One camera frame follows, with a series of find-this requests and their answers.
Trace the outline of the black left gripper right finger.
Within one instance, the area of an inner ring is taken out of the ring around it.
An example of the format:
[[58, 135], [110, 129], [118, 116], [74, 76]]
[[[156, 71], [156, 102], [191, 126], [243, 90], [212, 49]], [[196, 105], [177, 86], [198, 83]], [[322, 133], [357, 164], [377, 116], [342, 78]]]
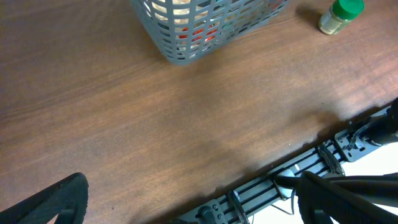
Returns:
[[397, 206], [397, 177], [350, 176], [321, 178], [305, 172], [295, 183], [305, 223], [319, 223], [321, 210], [339, 223], [397, 223], [397, 215], [377, 206]]

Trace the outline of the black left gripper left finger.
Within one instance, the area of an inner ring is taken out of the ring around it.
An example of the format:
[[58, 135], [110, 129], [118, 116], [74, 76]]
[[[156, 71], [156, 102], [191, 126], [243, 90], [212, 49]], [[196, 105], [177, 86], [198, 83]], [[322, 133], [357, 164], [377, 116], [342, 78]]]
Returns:
[[88, 206], [88, 181], [76, 172], [3, 210], [1, 223], [82, 224]]

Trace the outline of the green lid glass jar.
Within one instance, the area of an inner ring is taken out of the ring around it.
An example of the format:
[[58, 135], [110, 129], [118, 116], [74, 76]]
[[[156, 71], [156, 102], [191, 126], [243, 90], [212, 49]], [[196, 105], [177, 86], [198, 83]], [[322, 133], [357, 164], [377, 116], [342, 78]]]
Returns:
[[363, 0], [335, 0], [318, 21], [319, 29], [327, 35], [341, 32], [364, 10]]

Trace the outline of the orange spaghetti packet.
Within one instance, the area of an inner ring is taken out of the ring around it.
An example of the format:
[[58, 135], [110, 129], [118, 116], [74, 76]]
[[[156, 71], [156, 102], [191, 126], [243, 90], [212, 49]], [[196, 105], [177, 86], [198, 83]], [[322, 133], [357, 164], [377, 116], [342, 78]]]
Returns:
[[286, 0], [221, 0], [206, 1], [209, 15], [197, 27], [176, 33], [182, 44], [190, 42], [193, 48], [199, 45], [221, 45], [245, 32], [266, 24], [287, 4]]

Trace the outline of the grey plastic shopping basket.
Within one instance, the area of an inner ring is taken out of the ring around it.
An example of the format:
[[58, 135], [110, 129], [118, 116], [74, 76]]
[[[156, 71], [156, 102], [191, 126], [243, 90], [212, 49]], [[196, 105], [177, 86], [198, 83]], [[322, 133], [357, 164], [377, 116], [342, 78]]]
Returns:
[[266, 25], [288, 0], [131, 0], [161, 54], [188, 65]]

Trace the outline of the beige powder pouch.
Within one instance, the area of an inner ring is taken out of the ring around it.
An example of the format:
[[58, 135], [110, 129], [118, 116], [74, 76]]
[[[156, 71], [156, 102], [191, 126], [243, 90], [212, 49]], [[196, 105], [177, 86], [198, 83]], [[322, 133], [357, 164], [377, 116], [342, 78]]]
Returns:
[[197, 27], [206, 20], [209, 10], [206, 1], [194, 0], [143, 0], [145, 15], [166, 28], [174, 28], [176, 33]]

